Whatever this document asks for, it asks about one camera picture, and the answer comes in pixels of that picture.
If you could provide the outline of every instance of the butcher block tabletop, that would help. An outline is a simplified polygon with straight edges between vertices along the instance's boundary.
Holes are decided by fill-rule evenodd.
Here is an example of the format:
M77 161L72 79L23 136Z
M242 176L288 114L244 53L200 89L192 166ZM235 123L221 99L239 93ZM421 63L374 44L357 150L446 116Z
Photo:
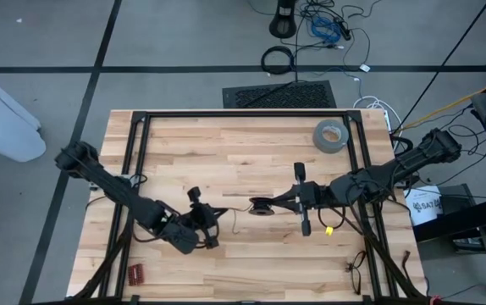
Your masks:
M351 171L346 148L326 154L313 145L314 128L329 118L306 117L306 110L300 111L301 117L153 118L143 165L148 180L141 185L140 195L186 213L190 210L186 193L199 186L202 202L244 210L250 197L273 197L288 191L295 183L294 162L303 162L307 180L321 185ZM334 114L341 110L321 111L339 119ZM132 113L114 110L108 121L100 162L113 175L121 172ZM362 110L362 118L372 163L390 161L394 154L382 111ZM135 170L141 127L139 124L136 132L130 173ZM356 126L351 129L362 167ZM101 196L102 191L93 191L91 200ZM81 290L102 262L114 208L115 204L102 198L86 210L68 295ZM362 237L347 224L327 236L316 211L309 211L312 234L303 237L299 215L273 210L272 216L229 210L218 221L220 246L212 250L184 255L164 241L132 241L128 265L142 264L144 283L130 286L127 279L124 299L139 295L142 301L361 301L346 267L365 250ZM385 202L382 214L392 258L400 266L404 252L411 252L406 267L411 281L424 293L426 284L408 212ZM354 219L350 212L347 216ZM340 222L333 211L323 210L322 217L328 225ZM138 225L135 233L144 239L151 237ZM376 258L382 293L388 295L384 266ZM118 267L116 261L109 296L115 291ZM367 259L359 271L362 294L372 296Z

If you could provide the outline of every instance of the white trash can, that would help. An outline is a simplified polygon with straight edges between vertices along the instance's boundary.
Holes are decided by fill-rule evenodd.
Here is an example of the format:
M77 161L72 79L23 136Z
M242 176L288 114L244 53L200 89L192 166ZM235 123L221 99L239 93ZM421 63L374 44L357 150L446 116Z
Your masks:
M40 157L46 143L39 128L40 122L0 88L0 154L18 162Z

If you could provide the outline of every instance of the small red item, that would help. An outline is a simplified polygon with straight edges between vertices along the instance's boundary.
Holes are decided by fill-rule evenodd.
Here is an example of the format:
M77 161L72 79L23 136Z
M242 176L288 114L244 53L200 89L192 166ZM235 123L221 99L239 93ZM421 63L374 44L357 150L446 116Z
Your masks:
M128 282L130 286L139 286L143 284L143 265L141 265L141 263L129 266Z

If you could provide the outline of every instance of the duct tape roll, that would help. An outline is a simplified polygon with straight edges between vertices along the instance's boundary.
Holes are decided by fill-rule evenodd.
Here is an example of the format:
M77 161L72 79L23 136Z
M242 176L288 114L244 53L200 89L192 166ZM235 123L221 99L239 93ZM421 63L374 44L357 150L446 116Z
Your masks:
M339 121L325 119L314 129L312 141L323 153L337 153L348 142L348 130Z

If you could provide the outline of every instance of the gray floor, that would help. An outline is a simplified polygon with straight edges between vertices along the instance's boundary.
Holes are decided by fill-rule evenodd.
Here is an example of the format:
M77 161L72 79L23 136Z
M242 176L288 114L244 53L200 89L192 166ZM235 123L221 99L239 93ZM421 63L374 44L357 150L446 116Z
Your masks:
M371 2L353 3L368 8ZM348 1L338 1L338 8L345 3ZM368 64L441 64L484 3L384 0L370 18L355 17L349 24L366 30L372 40ZM92 66L112 4L105 0L0 0L0 66ZM254 5L271 11L274 3L255 0ZM243 0L123 0L104 64L257 65L263 51L279 43L268 34L269 20ZM300 35L299 43L314 42L305 32ZM357 33L347 63L359 64L366 45ZM300 64L342 64L343 54L338 50L308 51L299 59ZM447 64L486 64L486 11ZM364 95L385 100L401 116L433 77L433 73L355 75L362 79ZM351 107L358 97L358 83L341 73L302 73L301 78L329 80L340 108ZM46 154L26 164L0 156L0 304L19 300L57 183L58 171L52 160L69 141L88 79L87 74L0 74L0 86L41 121L47 143ZM221 108L223 87L292 79L293 75L268 77L264 73L102 74L82 138L100 146L110 109ZM486 73L440 74L408 121L484 86ZM429 128L446 121L409 130L406 135L417 141ZM482 129L470 115L457 122ZM469 147L472 141L463 144ZM421 174L440 182L477 159L463 156L453 164L430 166ZM486 196L486 160L449 184L463 182L473 194ZM71 180L35 302L64 297L87 199L85 183ZM432 294L445 296L479 284L451 300L486 303L486 256L455 255L441 241L421 244L420 252Z

